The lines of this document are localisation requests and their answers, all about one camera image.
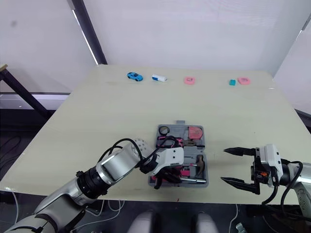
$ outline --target black table leg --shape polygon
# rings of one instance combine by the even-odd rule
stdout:
[[[3,69],[0,72],[0,81],[5,81],[19,96],[21,96],[30,106],[32,106],[37,112],[39,112],[46,120],[48,120],[52,114],[43,105],[37,101],[32,94],[27,91],[19,81],[7,70]]]

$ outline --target metal rod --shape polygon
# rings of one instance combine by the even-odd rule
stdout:
[[[107,65],[107,61],[103,53],[101,44],[99,43],[83,0],[68,0],[68,2],[74,16],[78,21],[78,24],[81,27],[82,34],[86,40],[88,48],[90,49],[90,52],[92,53],[96,64]]]
[[[183,166],[198,166],[197,164],[187,164],[187,163],[185,163],[185,164],[183,164]]]
[[[191,179],[191,178],[180,178],[181,181],[190,181],[190,182],[196,182],[196,183],[206,183],[206,180],[200,180],[200,179]]]

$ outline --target hammer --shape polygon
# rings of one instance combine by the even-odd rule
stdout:
[[[183,164],[183,166],[197,166],[197,167],[199,167],[199,171],[196,174],[198,176],[204,170],[204,165],[205,164],[204,164],[204,161],[203,161],[203,155],[199,154],[197,158],[198,158],[198,162],[196,164]]]

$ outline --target blue toy car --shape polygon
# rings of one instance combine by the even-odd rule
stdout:
[[[129,79],[134,79],[136,81],[141,81],[142,80],[142,76],[140,74],[135,73],[135,72],[129,72],[127,74],[127,77]]]

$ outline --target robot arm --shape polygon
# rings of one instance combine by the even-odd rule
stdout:
[[[142,139],[127,139],[131,143],[121,150],[104,157],[86,172],[77,172],[76,177],[47,196],[33,215],[9,228],[6,233],[56,233],[68,232],[84,216],[85,208],[105,195],[107,190],[128,175],[134,168],[160,179],[180,183],[178,175],[163,172],[167,167],[182,165],[183,148],[152,150]]]
[[[281,159],[277,148],[273,144],[268,144],[263,148],[236,147],[227,148],[224,151],[238,156],[254,156],[254,162],[251,166],[251,179],[254,183],[247,184],[243,180],[230,177],[221,177],[222,180],[235,188],[255,194],[260,194],[259,183],[273,187],[272,195],[262,203],[263,205],[269,203],[276,196],[279,185],[287,186],[281,199],[281,208],[284,215],[286,215],[283,206],[284,199],[289,189],[292,188],[298,197],[303,215],[302,219],[311,222],[311,164],[298,161],[289,162]]]

